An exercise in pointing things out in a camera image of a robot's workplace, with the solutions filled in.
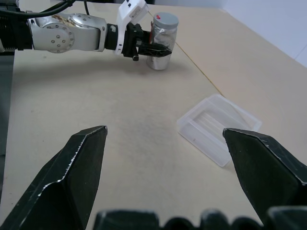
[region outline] white wall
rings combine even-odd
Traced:
[[[223,8],[227,0],[155,0],[156,5]]]
[[[228,0],[224,9],[307,67],[307,0]]]

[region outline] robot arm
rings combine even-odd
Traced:
[[[16,6],[6,4],[5,7],[20,11]],[[135,61],[139,60],[139,55],[164,57],[171,54],[164,45],[150,44],[150,32],[143,31],[137,24],[147,12],[144,0],[126,0],[118,10],[117,25],[82,13],[57,13],[29,19],[0,14],[0,52],[15,49],[102,52],[110,49]]]

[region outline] transparent plastic tray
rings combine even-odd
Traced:
[[[230,154],[223,137],[224,128],[258,131],[262,122],[220,94],[214,94],[177,121],[178,132],[219,166]]]

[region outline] beige table surface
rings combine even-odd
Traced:
[[[31,4],[25,6],[21,1],[22,9]],[[47,6],[40,1],[31,10]],[[89,4],[91,14],[115,23],[117,5],[94,6]],[[83,4],[68,11],[84,12]],[[162,223],[182,215],[198,224],[201,211],[210,207],[230,219],[257,219],[233,165],[220,168],[177,133],[177,119],[218,92],[202,72],[222,94],[260,118],[262,132],[307,162],[303,151],[296,152],[305,146],[304,110],[285,100],[299,98],[303,85],[291,78],[302,81],[306,69],[218,9],[151,6],[151,13],[158,11],[179,17],[177,41],[184,50],[175,46],[166,71],[110,51],[16,52],[0,222],[70,135],[96,125],[107,125],[109,134],[88,229],[105,208],[153,209]],[[143,29],[150,21],[147,15]]]

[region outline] gray jar lid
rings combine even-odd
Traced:
[[[153,23],[160,28],[175,29],[179,24],[179,20],[175,15],[171,13],[160,12],[154,15]]]

